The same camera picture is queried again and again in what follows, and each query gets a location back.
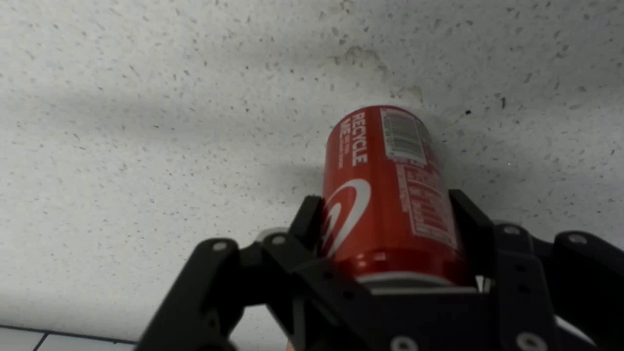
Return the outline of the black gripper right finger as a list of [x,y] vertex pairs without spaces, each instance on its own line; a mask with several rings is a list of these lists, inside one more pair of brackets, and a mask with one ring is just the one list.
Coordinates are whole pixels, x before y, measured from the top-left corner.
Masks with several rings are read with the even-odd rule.
[[565,229],[551,241],[518,223],[495,223],[466,192],[450,190],[466,259],[493,288],[501,344],[520,351],[624,351],[624,251]]

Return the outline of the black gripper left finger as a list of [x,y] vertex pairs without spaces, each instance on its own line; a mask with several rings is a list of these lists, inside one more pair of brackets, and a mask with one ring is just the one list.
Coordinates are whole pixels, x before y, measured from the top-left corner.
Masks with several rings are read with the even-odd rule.
[[286,229],[245,247],[200,241],[134,351],[237,351],[249,305],[267,307],[294,351],[485,351],[483,296],[368,292],[313,253],[319,212],[310,194]]

